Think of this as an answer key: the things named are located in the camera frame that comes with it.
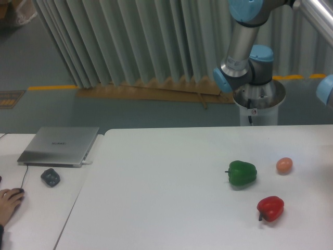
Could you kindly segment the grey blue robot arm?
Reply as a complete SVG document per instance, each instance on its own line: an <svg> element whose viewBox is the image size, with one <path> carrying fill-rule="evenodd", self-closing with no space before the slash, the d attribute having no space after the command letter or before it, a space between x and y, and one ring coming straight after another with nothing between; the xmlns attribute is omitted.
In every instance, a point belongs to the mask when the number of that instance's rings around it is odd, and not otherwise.
<svg viewBox="0 0 333 250"><path fill-rule="evenodd" d="M256 45L258 31L274 9L290 6L332 44L332 5L328 1L229 1L236 24L225 58L213 70L213 77L224 93L246 109L267 109L281 104L284 86L273 80L274 54L270 47Z"/></svg>

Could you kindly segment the person hand on mouse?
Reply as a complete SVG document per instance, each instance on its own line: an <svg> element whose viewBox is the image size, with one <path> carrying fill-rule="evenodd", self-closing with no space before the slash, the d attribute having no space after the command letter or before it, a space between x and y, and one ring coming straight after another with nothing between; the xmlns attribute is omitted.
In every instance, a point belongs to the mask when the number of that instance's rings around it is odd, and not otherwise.
<svg viewBox="0 0 333 250"><path fill-rule="evenodd" d="M15 209L21 204L20 201L10 201L9 198L12 194L12 189L1 190L1 225L5 226L8 224L12 217Z"/></svg>

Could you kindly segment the dark sleeved forearm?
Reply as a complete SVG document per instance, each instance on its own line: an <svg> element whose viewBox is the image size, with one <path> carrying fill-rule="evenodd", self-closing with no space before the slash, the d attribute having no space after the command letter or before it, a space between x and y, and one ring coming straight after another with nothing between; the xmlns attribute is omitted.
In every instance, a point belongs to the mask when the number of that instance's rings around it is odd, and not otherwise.
<svg viewBox="0 0 333 250"><path fill-rule="evenodd" d="M0 250L2 249L3 235L4 235L4 227L0 225Z"/></svg>

